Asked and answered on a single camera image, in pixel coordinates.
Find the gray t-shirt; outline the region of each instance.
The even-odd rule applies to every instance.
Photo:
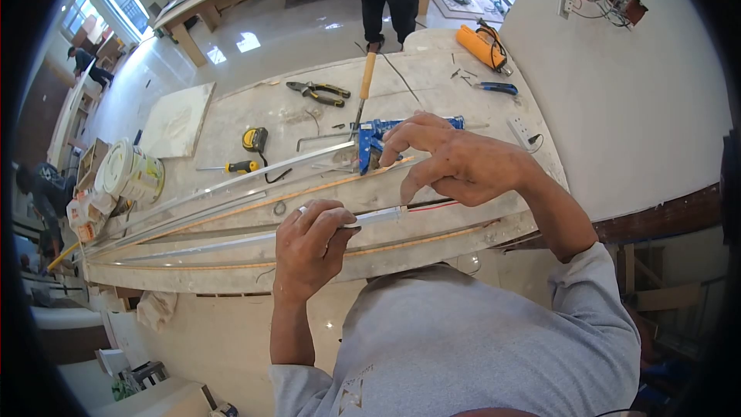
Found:
[[[386,275],[342,326],[333,376],[273,365],[276,415],[449,417],[482,407],[598,415],[630,407],[640,340],[605,246],[548,278],[553,311],[446,264]]]

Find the white bucket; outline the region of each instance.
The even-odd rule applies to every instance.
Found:
[[[156,201],[164,186],[162,162],[132,146],[125,137],[108,150],[97,174],[101,175],[99,181],[106,193],[145,203]]]

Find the yellow pipe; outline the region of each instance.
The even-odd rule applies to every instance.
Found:
[[[71,253],[71,252],[72,252],[72,251],[73,251],[73,250],[74,250],[75,248],[77,248],[78,246],[80,246],[80,242],[79,242],[79,241],[78,241],[78,242],[77,242],[76,244],[74,244],[74,245],[70,246],[69,248],[67,248],[67,249],[66,249],[66,250],[64,251],[64,253],[62,253],[61,255],[59,255],[59,256],[57,257],[57,259],[55,259],[54,261],[52,261],[52,262],[51,262],[51,264],[49,264],[49,265],[47,266],[47,268],[46,268],[46,269],[44,269],[44,273],[43,273],[43,275],[46,275],[46,274],[48,274],[49,272],[51,272],[51,270],[52,270],[52,269],[54,269],[55,267],[57,267],[57,266],[59,265],[59,263],[61,263],[61,260],[63,260],[65,256],[69,255],[69,254],[70,254],[70,253]]]

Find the power strip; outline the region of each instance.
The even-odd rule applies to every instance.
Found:
[[[510,129],[517,138],[519,145],[526,151],[530,152],[533,145],[528,142],[528,139],[533,135],[528,130],[528,127],[524,125],[523,119],[520,116],[510,116],[507,118],[507,125],[510,126]]]

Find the blue utility knife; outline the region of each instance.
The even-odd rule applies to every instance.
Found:
[[[518,94],[517,88],[514,87],[514,84],[478,83],[478,84],[474,84],[473,87],[482,88],[484,90],[491,90],[493,92],[504,92],[505,94],[509,94],[509,95]]]

